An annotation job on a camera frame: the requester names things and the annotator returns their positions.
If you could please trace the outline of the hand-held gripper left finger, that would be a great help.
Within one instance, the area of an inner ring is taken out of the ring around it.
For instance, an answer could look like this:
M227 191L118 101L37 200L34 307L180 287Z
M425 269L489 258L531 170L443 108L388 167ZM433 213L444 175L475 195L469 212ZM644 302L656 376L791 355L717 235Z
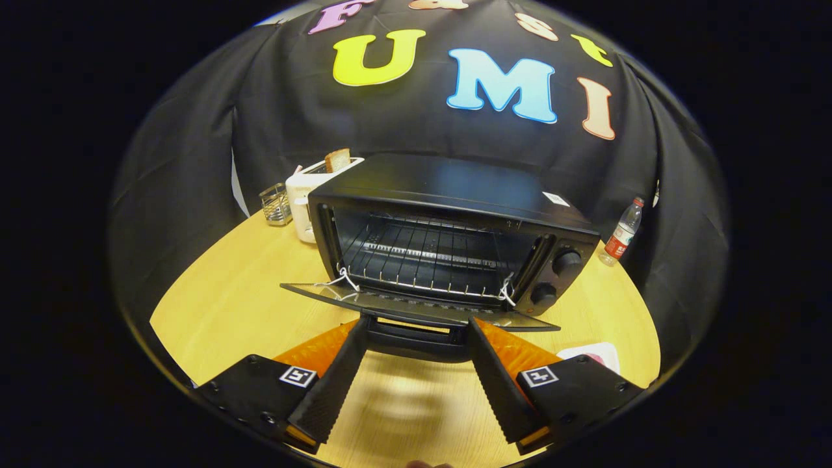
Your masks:
M195 391L259 436L315 455L359 370L370 322L360 317L277 359L246 356Z

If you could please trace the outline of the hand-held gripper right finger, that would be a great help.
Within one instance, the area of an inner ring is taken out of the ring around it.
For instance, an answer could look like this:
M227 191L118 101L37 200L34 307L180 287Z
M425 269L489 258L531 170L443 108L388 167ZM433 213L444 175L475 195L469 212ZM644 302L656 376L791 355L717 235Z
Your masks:
M562 359L478 318L467 328L476 375L506 441L521 455L573 443L643 391L589 355Z

